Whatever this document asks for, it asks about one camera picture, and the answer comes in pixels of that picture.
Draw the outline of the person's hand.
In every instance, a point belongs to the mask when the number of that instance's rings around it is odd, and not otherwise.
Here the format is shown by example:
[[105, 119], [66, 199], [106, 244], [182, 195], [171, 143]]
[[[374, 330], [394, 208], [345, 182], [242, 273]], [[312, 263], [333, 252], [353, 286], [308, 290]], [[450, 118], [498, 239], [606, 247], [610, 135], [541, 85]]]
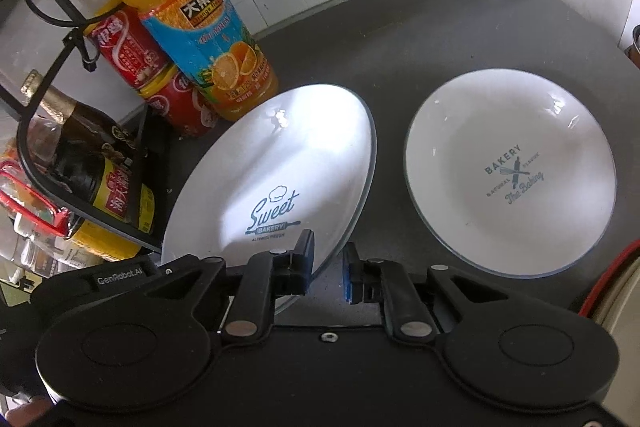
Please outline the person's hand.
[[32, 425], [38, 418], [43, 417], [52, 407], [52, 403], [43, 397], [37, 397], [32, 402], [19, 405], [6, 412], [2, 417], [1, 425], [10, 427], [25, 427]]

